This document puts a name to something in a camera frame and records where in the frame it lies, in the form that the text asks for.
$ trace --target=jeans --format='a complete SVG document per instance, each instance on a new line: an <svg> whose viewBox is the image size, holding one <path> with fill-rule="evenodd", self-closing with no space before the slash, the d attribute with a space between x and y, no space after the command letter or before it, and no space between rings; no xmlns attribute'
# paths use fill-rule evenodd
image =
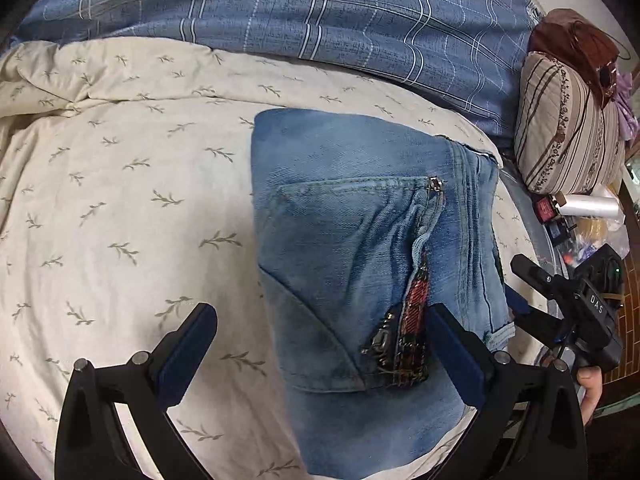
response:
<svg viewBox="0 0 640 480"><path fill-rule="evenodd" d="M431 353L426 380L393 386L366 351L390 309L403 312L424 258L427 304L444 303L489 349L506 345L497 179L491 156L399 124L294 109L256 116L257 261L310 473L354 480L404 465L460 420L462 400Z"/></svg>

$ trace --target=metal rivet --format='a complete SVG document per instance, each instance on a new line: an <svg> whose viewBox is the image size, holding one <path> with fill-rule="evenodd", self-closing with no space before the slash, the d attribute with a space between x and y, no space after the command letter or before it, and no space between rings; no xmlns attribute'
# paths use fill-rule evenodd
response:
<svg viewBox="0 0 640 480"><path fill-rule="evenodd" d="M564 361L562 361L562 359L556 359L554 361L554 366L556 367L556 370L559 370L561 372L565 372L569 369L567 364Z"/></svg>
<svg viewBox="0 0 640 480"><path fill-rule="evenodd" d="M131 357L131 362L135 365L143 365L149 360L149 352L145 352L141 350L140 352L136 352Z"/></svg>
<svg viewBox="0 0 640 480"><path fill-rule="evenodd" d="M507 352L503 352L502 350L500 350L494 354L494 359L501 365L505 365L509 361L511 361L511 356L507 354Z"/></svg>
<svg viewBox="0 0 640 480"><path fill-rule="evenodd" d="M81 372L86 368L88 364L89 364L89 361L87 361L84 357L81 357L74 363L74 370L76 372Z"/></svg>

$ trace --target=bed sheet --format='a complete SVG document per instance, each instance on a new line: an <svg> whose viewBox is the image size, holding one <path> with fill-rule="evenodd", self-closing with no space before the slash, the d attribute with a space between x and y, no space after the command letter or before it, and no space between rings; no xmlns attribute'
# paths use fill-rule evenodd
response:
<svg viewBox="0 0 640 480"><path fill-rule="evenodd" d="M0 59L0 418L43 480L53 478L73 362L113 365L152 349L197 301L216 307L219 329L169 410L176 427L218 480L308 478L287 421L252 225L253 119L283 106L395 121L500 161L461 115L320 64L151 38L30 42ZM544 310L508 271L513 254L535 254L501 182L495 197L506 281ZM522 362L539 349L523 333L510 343ZM376 480L429 470L472 415L432 453ZM156 478L139 439L132 448Z"/></svg>
<svg viewBox="0 0 640 480"><path fill-rule="evenodd" d="M18 40L173 38L330 62L460 111L512 148L531 0L40 0Z"/></svg>

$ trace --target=plaid fabric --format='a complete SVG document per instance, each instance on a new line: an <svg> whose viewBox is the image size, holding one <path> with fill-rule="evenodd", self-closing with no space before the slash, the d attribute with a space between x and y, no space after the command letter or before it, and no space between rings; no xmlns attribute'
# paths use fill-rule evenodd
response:
<svg viewBox="0 0 640 480"><path fill-rule="evenodd" d="M510 146L530 0L40 0L17 41L161 36L392 79Z"/></svg>

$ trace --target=human hand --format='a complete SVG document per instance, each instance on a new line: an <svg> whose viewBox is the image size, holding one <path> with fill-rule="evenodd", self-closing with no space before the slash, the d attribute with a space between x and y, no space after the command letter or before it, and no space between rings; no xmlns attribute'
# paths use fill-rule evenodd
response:
<svg viewBox="0 0 640 480"><path fill-rule="evenodd" d="M586 426L602 395L602 370L598 366L580 368L577 379L580 386L584 386L585 389L580 412L582 413L582 424Z"/></svg>

